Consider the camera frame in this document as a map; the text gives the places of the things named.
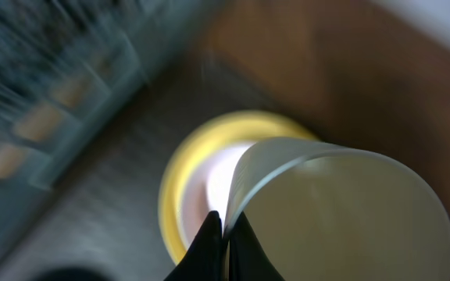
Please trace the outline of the pink bowl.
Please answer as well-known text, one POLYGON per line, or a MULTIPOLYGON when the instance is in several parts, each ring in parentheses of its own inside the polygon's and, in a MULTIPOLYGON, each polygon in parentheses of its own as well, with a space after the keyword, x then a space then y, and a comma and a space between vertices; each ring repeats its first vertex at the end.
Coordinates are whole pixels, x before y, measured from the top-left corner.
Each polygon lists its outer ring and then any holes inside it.
POLYGON ((184 181, 183 197, 177 213, 180 238, 190 247, 210 211, 225 219, 230 186, 240 157, 253 145, 251 141, 229 144, 206 156, 184 181))

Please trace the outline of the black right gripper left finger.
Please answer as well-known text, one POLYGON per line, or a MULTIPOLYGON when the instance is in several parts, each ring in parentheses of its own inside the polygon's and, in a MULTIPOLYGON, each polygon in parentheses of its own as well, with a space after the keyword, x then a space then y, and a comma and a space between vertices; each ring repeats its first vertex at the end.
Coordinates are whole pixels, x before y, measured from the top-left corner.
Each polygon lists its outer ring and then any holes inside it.
POLYGON ((165 281, 218 281, 222 274, 222 223, 218 211, 205 217, 187 253, 165 281))

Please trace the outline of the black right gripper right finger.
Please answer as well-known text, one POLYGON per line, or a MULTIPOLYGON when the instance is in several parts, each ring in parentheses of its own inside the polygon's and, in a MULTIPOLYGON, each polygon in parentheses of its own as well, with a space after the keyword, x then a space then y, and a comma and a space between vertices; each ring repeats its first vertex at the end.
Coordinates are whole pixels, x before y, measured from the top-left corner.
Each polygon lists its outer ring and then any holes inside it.
POLYGON ((272 265, 242 212, 229 236, 230 281, 284 281, 272 265))

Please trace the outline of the cream cup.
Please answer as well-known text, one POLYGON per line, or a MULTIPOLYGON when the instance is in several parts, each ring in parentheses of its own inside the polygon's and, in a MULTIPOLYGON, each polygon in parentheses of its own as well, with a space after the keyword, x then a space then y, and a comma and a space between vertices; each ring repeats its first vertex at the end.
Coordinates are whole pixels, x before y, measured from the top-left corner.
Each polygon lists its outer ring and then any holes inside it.
POLYGON ((244 215, 286 280, 448 280, 450 220, 428 183, 387 156, 275 137, 234 170, 225 220, 244 215))

